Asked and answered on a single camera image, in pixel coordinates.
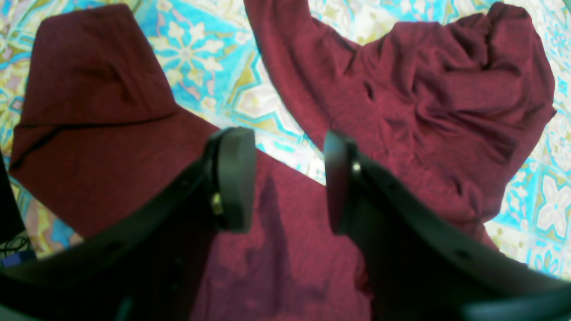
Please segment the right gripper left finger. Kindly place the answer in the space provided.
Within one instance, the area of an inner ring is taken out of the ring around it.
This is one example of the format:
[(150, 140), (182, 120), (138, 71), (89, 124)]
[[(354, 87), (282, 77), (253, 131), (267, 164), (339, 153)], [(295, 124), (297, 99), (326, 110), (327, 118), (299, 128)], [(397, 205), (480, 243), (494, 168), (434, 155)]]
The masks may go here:
[(153, 200), (85, 242), (1, 271), (3, 321), (187, 321), (221, 231), (251, 228), (254, 131), (212, 135)]

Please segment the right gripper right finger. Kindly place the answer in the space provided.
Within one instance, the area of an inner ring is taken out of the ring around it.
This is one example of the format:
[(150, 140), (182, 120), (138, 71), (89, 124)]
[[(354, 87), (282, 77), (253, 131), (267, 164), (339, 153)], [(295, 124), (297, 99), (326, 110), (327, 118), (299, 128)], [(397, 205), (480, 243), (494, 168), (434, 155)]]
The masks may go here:
[(327, 132), (323, 152), (330, 227), (363, 254), (378, 321), (570, 319), (570, 282), (452, 227), (349, 137)]

